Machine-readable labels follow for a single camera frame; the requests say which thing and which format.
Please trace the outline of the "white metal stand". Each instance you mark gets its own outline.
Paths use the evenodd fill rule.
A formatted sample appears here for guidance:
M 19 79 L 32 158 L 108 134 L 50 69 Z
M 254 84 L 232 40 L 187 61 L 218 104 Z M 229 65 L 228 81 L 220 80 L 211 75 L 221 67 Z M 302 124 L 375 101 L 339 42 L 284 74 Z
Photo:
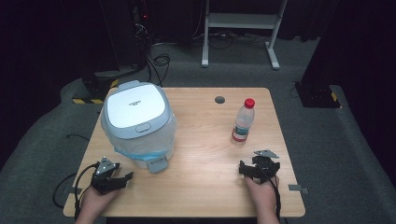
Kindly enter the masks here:
M 209 66 L 209 29 L 210 28 L 236 28 L 236 29 L 260 29 L 271 30 L 270 40 L 264 43 L 270 63 L 274 70 L 280 69 L 280 64 L 274 51 L 278 30 L 283 20 L 284 11 L 288 0 L 281 0 L 276 14 L 235 14 L 235 13 L 212 13 L 210 0 L 205 3 L 205 26 L 204 43 L 202 49 L 201 66 Z

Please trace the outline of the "person's right hand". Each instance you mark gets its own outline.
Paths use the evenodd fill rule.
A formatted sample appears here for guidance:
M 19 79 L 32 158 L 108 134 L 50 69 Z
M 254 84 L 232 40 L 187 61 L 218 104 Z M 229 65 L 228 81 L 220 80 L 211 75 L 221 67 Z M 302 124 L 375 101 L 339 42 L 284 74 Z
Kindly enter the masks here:
M 244 179 L 250 197 L 255 205 L 257 215 L 275 215 L 276 193 L 272 184 L 270 182 L 258 184 L 247 176 L 245 176 Z

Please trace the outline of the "person's left hand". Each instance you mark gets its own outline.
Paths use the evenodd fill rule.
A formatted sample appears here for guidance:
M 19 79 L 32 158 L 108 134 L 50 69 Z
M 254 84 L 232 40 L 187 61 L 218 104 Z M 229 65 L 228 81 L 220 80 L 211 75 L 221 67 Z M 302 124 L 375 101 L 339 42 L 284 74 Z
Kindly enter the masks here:
M 120 190 L 101 194 L 93 187 L 89 187 L 82 198 L 79 215 L 87 214 L 88 216 L 99 217 L 119 194 Z

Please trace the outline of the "clear water bottle red cap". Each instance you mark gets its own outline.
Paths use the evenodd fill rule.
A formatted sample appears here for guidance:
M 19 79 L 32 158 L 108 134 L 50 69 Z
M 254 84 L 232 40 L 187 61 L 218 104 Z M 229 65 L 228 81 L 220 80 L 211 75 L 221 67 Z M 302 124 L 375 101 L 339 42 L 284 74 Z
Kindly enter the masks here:
M 232 139 L 237 143 L 245 142 L 248 139 L 249 130 L 255 117 L 254 106 L 255 100 L 247 98 L 237 112 L 232 132 Z

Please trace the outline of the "white grey pedal trash can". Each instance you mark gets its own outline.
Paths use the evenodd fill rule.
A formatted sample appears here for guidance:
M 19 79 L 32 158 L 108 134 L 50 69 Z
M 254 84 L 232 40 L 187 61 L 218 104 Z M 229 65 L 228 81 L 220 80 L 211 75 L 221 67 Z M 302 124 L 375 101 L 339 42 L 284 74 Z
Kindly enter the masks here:
M 153 108 L 162 111 L 166 107 L 171 108 L 164 90 L 152 83 L 130 81 L 119 85 L 119 87 L 110 93 L 104 102 L 104 107 L 111 109 L 122 109 L 130 106 L 131 108 Z M 165 170 L 169 165 L 169 160 L 174 155 L 167 153 L 157 159 L 149 161 L 132 160 L 134 164 L 143 169 L 149 170 L 150 173 L 156 174 Z

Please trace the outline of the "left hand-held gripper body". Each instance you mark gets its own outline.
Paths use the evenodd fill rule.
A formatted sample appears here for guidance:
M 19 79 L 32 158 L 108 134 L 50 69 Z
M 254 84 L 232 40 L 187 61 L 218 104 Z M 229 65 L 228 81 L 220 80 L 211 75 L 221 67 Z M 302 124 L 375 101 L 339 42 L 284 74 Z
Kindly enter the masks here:
M 101 194 L 107 194 L 110 191 L 118 189 L 118 184 L 125 182 L 120 178 L 113 178 L 115 171 L 120 169 L 120 164 L 114 163 L 106 157 L 103 157 L 92 175 L 91 186 Z

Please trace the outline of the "black stand base striped edge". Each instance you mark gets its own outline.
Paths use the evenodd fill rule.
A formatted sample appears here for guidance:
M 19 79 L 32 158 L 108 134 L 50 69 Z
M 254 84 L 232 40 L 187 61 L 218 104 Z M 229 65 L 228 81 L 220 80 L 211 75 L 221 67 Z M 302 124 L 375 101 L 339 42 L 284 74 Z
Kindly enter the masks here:
M 119 81 L 118 71 L 84 73 L 72 97 L 75 104 L 101 104 Z

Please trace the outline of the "clear plastic trash bag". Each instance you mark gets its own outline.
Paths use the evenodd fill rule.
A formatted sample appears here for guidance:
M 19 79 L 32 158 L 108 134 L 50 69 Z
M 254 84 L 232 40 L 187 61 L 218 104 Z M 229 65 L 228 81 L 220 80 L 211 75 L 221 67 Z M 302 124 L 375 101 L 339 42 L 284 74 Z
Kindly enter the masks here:
M 114 149 L 132 160 L 149 161 L 173 153 L 177 120 L 169 107 L 160 111 L 106 106 L 101 125 Z

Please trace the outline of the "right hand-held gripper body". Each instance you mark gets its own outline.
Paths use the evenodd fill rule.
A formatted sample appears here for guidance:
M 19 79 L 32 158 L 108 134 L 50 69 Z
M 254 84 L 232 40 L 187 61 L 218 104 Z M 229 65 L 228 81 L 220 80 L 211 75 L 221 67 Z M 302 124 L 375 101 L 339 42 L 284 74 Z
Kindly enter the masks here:
M 271 150 L 259 150 L 254 152 L 252 158 L 254 164 L 254 175 L 252 179 L 259 179 L 261 183 L 269 181 L 280 169 L 280 163 L 273 161 L 278 156 Z

